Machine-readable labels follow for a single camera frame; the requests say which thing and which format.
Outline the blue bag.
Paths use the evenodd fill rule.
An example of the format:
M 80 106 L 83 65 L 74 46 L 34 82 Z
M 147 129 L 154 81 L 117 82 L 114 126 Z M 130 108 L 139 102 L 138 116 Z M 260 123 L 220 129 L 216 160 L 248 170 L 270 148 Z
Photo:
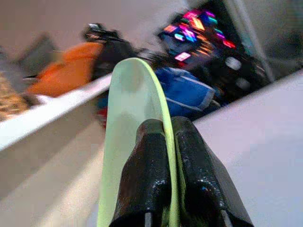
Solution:
M 155 74 L 161 84 L 171 117 L 202 115 L 214 98 L 215 90 L 190 72 L 163 67 Z

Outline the orange cushion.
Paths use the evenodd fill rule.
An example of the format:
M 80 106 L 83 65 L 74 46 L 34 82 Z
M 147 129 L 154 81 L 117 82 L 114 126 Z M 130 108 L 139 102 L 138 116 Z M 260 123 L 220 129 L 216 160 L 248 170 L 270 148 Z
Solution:
M 100 43 L 82 43 L 61 54 L 37 76 L 37 82 L 26 92 L 34 95 L 58 97 L 91 82 L 93 66 L 102 52 Z

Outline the brown speckled cushion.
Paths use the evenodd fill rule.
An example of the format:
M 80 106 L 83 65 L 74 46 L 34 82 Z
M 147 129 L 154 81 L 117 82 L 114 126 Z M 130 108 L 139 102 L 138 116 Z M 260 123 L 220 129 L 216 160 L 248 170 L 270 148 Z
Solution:
M 27 101 L 0 71 L 0 122 L 29 110 Z

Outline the black case with colourful stickers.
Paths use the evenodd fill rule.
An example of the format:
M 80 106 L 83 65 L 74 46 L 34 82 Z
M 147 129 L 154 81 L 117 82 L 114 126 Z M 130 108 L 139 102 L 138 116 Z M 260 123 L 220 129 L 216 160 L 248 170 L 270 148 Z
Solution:
M 180 68 L 192 68 L 225 51 L 239 49 L 239 37 L 225 8 L 212 2 L 177 14 L 157 37 L 169 58 Z

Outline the light green plate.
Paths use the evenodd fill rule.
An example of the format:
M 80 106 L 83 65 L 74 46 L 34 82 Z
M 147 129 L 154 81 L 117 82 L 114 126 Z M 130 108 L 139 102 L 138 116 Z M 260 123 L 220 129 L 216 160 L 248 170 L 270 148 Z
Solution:
M 110 226 L 123 167 L 134 149 L 138 127 L 148 119 L 160 120 L 163 124 L 171 179 L 167 227 L 180 227 L 177 158 L 169 109 L 154 71 L 138 58 L 119 62 L 112 73 L 97 227 Z

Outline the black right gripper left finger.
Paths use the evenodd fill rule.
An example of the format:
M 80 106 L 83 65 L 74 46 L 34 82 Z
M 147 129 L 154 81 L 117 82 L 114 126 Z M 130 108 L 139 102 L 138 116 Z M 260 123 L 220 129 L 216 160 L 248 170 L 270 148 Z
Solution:
M 162 121 L 148 119 L 137 129 L 135 146 L 123 167 L 109 227 L 167 227 L 171 179 Z

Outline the black bag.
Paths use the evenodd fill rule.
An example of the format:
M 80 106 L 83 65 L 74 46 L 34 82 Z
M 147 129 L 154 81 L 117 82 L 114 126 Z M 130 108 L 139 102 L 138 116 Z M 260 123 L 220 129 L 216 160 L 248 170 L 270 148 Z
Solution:
M 137 57 L 131 43 L 123 39 L 119 31 L 106 30 L 101 23 L 87 24 L 82 35 L 87 42 L 103 45 L 93 64 L 92 81 L 111 73 L 120 61 Z

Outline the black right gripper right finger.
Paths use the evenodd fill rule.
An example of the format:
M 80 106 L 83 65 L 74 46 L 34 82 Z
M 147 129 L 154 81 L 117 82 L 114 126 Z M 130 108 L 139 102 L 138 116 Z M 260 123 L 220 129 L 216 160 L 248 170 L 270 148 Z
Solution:
M 186 117 L 171 119 L 182 227 L 254 227 L 223 163 Z

